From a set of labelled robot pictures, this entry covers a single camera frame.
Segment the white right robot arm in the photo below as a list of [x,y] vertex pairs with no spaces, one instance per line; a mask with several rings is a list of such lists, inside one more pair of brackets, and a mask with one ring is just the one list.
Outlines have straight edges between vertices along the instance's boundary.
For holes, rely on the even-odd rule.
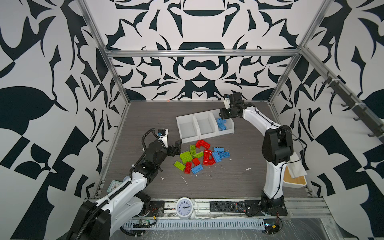
[[269,200],[280,198],[283,195],[284,172],[294,153],[290,127],[274,123],[252,104],[222,108],[219,116],[221,119],[242,118],[264,136],[262,155],[267,161],[267,174],[263,193]]

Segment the blue lego brick studs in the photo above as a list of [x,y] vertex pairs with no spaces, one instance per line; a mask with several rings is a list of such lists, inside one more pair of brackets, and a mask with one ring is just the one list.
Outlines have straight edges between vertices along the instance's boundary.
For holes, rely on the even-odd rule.
[[224,148],[219,148],[219,147],[214,147],[214,151],[220,153],[220,152],[224,152],[225,149]]

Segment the red D-shaped lego piece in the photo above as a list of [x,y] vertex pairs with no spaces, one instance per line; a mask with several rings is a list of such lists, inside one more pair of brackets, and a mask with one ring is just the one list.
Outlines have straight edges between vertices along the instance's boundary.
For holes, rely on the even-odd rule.
[[213,152],[210,150],[204,150],[204,158],[203,158],[203,165],[205,166],[212,166],[216,163]]

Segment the blue lego brick long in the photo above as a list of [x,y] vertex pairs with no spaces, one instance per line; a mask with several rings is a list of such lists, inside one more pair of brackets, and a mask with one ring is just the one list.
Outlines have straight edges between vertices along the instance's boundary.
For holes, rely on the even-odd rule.
[[212,152],[212,156],[213,156],[216,163],[219,163],[222,161],[222,158],[220,157],[218,152],[216,152],[216,151]]

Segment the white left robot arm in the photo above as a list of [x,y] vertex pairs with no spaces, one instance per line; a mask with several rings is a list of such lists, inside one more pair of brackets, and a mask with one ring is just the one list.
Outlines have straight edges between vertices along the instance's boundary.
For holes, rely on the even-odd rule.
[[108,240],[125,223],[149,211],[150,196],[143,190],[170,156],[180,155],[182,140],[166,147],[154,140],[129,171],[129,177],[105,197],[84,202],[67,234],[68,240]]

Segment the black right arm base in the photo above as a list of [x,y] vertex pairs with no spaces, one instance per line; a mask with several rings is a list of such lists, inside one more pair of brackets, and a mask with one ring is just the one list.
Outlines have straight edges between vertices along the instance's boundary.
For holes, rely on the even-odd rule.
[[288,211],[284,202],[284,196],[270,199],[264,192],[262,192],[262,197],[260,200],[245,200],[245,207],[247,217],[286,217],[288,215]]

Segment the blue lego brick underside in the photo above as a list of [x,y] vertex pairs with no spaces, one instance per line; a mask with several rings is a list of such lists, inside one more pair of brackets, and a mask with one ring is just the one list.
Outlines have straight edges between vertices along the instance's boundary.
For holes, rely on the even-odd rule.
[[219,152],[219,156],[221,159],[229,158],[231,155],[228,151],[225,152]]

